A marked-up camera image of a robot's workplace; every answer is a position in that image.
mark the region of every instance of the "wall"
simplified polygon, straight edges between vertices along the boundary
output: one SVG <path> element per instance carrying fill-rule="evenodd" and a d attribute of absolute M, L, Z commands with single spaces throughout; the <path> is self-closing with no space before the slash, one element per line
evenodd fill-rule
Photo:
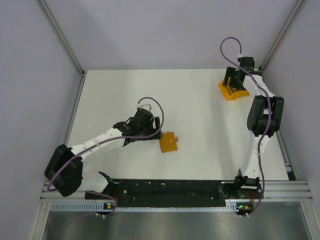
<path fill-rule="evenodd" d="M 219 46 L 229 36 L 261 65 L 295 2 L 47 0 L 85 70 L 226 67 Z"/>
<path fill-rule="evenodd" d="M 0 233 L 24 240 L 80 77 L 37 1 L 0 1 Z"/>
<path fill-rule="evenodd" d="M 265 71 L 275 94 L 284 97 L 281 127 L 298 176 L 308 180 L 320 209 L 320 1 L 306 1 Z"/>

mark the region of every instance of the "metal frame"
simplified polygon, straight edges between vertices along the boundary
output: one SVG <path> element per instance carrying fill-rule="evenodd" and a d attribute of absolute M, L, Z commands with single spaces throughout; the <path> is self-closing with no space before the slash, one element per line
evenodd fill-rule
<path fill-rule="evenodd" d="M 37 0 L 39 6 L 43 10 L 45 16 L 47 17 L 54 33 L 56 34 L 61 46 L 63 47 L 65 53 L 69 57 L 75 69 L 78 71 L 81 80 L 79 81 L 79 87 L 74 100 L 71 116 L 69 119 L 69 124 L 67 126 L 64 143 L 67 144 L 69 141 L 72 126 L 75 120 L 78 104 L 80 101 L 81 93 L 84 87 L 84 82 L 86 78 L 85 71 L 82 69 L 79 61 L 77 60 L 72 48 L 70 47 L 65 35 L 63 34 L 61 28 L 59 27 L 54 15 L 52 14 L 46 0 Z M 279 35 L 275 39 L 271 49 L 268 51 L 266 58 L 264 59 L 261 69 L 262 71 L 266 69 L 271 58 L 277 51 L 282 40 L 286 36 L 288 29 L 292 26 L 294 20 L 302 10 L 306 0 L 297 0 L 296 4 L 291 11 L 288 19 L 286 20 L 284 26 L 282 27 Z M 277 133 L 279 145 L 283 154 L 285 164 L 290 164 L 290 155 L 285 144 L 285 140 L 281 131 Z M 58 192 L 47 192 L 47 183 L 44 184 L 43 191 L 39 200 L 36 216 L 34 219 L 34 224 L 31 230 L 30 240 L 41 240 L 45 231 L 46 223 L 48 220 L 49 212 L 53 206 L 57 204 L 59 206 L 70 206 L 70 205 L 98 205 L 103 203 L 112 202 L 111 200 L 85 200 L 84 192 L 76 192 L 69 197 L 62 197 Z M 225 202 L 228 206 L 232 206 L 235 202 L 247 202 L 248 200 L 236 200 L 227 199 Z M 313 202 L 313 197 L 310 192 L 307 181 L 266 181 L 265 182 L 265 194 L 262 202 L 300 202 L 301 209 L 303 211 L 306 225 L 309 229 L 312 239 L 320 239 L 320 222 L 318 219 L 318 212 Z M 132 211 L 142 211 L 143 209 L 132 209 Z M 203 211 L 212 211 L 213 209 L 203 209 Z M 147 211 L 156 211 L 156 209 L 147 209 Z"/>

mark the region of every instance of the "table surface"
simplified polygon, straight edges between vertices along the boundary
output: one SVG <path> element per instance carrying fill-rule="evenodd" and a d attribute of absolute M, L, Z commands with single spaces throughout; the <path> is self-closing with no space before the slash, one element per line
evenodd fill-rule
<path fill-rule="evenodd" d="M 225 100 L 218 87 L 224 74 L 225 69 L 89 70 L 68 146 L 133 117 L 137 101 L 149 96 L 162 105 L 162 132 L 178 136 L 178 151 L 161 153 L 158 140 L 137 141 L 108 152 L 84 171 L 124 179 L 233 180 L 248 148 L 252 98 Z M 145 103 L 161 116 L 155 103 Z M 262 166 L 266 180 L 288 180 L 276 136 Z"/>

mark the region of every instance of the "purple cable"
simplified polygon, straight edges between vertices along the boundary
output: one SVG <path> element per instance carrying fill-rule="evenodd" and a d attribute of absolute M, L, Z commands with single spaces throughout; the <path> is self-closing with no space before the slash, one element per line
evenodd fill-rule
<path fill-rule="evenodd" d="M 160 108 L 161 110 L 161 114 L 162 114 L 162 122 L 161 122 L 161 125 L 159 127 L 159 129 L 154 132 L 153 134 L 150 134 L 148 136 L 116 136 L 116 137 L 113 137 L 113 138 L 109 138 L 109 139 L 106 139 L 106 140 L 103 140 L 101 142 L 99 142 L 99 145 L 102 145 L 102 144 L 105 144 L 105 143 L 108 143 L 108 142 L 111 142 L 113 140 L 118 140 L 118 139 L 148 139 L 148 138 L 152 138 L 153 136 L 157 135 L 160 131 L 161 131 L 161 128 L 163 127 L 164 125 L 164 122 L 165 122 L 165 113 L 164 113 L 164 110 L 163 108 L 161 107 L 160 103 L 155 100 L 153 97 L 150 97 L 150 96 L 145 96 L 143 98 L 141 98 L 139 101 L 138 101 L 138 104 L 142 101 L 142 100 L 145 100 L 145 99 L 150 99 L 152 101 L 154 101 Z M 49 192 L 52 192 L 52 191 L 55 191 L 56 189 L 50 189 L 51 185 L 53 184 L 53 182 L 57 179 L 57 177 L 59 176 L 59 174 L 74 160 L 76 159 L 77 157 L 81 156 L 82 154 L 96 148 L 97 145 L 92 145 L 91 147 L 88 147 L 87 149 L 79 152 L 78 154 L 76 154 L 75 156 L 73 156 L 72 158 L 70 158 L 57 172 L 56 174 L 53 176 L 53 178 L 49 181 L 46 189 L 49 191 Z"/>
<path fill-rule="evenodd" d="M 109 196 L 109 195 L 103 194 L 103 193 L 99 193 L 99 192 L 95 192 L 95 191 L 86 191 L 86 192 L 89 193 L 89 194 L 95 194 L 95 195 L 99 195 L 99 196 L 103 196 L 103 197 L 109 198 L 109 199 L 111 199 L 111 200 L 113 200 L 115 202 L 115 206 L 114 206 L 113 210 L 108 215 L 105 215 L 107 218 L 110 217 L 110 215 L 112 215 L 115 212 L 115 210 L 117 209 L 117 206 L 118 206 L 117 200 L 115 198 L 113 198 L 112 196 Z M 83 217 L 86 217 L 86 216 L 93 216 L 93 215 L 96 215 L 96 213 L 89 212 L 89 213 L 82 214 L 82 215 L 78 216 L 76 219 L 74 219 L 71 222 L 67 223 L 59 231 L 54 231 L 54 226 L 53 226 L 53 222 L 52 222 L 52 218 L 51 218 L 49 220 L 50 231 L 54 235 L 58 235 L 58 234 L 62 233 L 65 229 L 70 227 L 72 224 L 74 224 L 76 221 L 78 221 L 79 219 L 82 219 Z"/>
<path fill-rule="evenodd" d="M 270 123 L 271 123 L 271 115 L 272 115 L 272 109 L 271 109 L 271 101 L 270 101 L 270 97 L 267 93 L 266 90 L 264 90 L 260 85 L 258 85 L 257 83 L 257 80 L 254 78 L 254 76 L 248 72 L 247 70 L 245 70 L 243 67 L 239 66 L 238 64 L 236 64 L 235 62 L 231 61 L 229 58 L 226 57 L 226 55 L 223 53 L 222 51 L 222 46 L 224 44 L 224 42 L 228 39 L 233 39 L 233 40 L 236 40 L 238 43 L 239 43 L 239 46 L 240 46 L 240 54 L 242 53 L 242 46 L 241 46 L 241 43 L 240 41 L 233 37 L 233 36 L 230 36 L 230 37 L 227 37 L 225 38 L 221 44 L 220 44 L 220 53 L 221 55 L 229 62 L 231 63 L 232 65 L 236 66 L 237 68 L 239 68 L 240 70 L 242 70 L 243 72 L 245 72 L 247 75 L 249 75 L 252 79 L 252 81 L 257 85 L 257 87 L 263 91 L 263 93 L 265 94 L 266 96 L 266 101 L 267 101 L 267 104 L 268 104 L 268 121 L 266 123 L 266 127 L 265 127 L 265 130 L 261 136 L 261 138 L 259 139 L 259 142 L 258 142 L 258 163 L 259 163 L 259 168 L 260 168 L 260 172 L 261 172 L 261 177 L 262 177 L 262 192 L 261 192 L 261 196 L 259 198 L 259 201 L 257 202 L 255 208 L 252 210 L 252 212 L 249 213 L 249 216 L 251 216 L 256 210 L 257 208 L 260 206 L 260 203 L 261 203 L 261 200 L 262 198 L 264 197 L 264 193 L 265 193 L 265 175 L 264 175 L 264 172 L 262 170 L 262 162 L 261 162 L 261 150 L 260 150 L 260 144 L 262 142 L 262 140 L 264 139 L 264 137 L 267 135 L 267 132 L 269 130 L 269 127 L 270 127 Z"/>

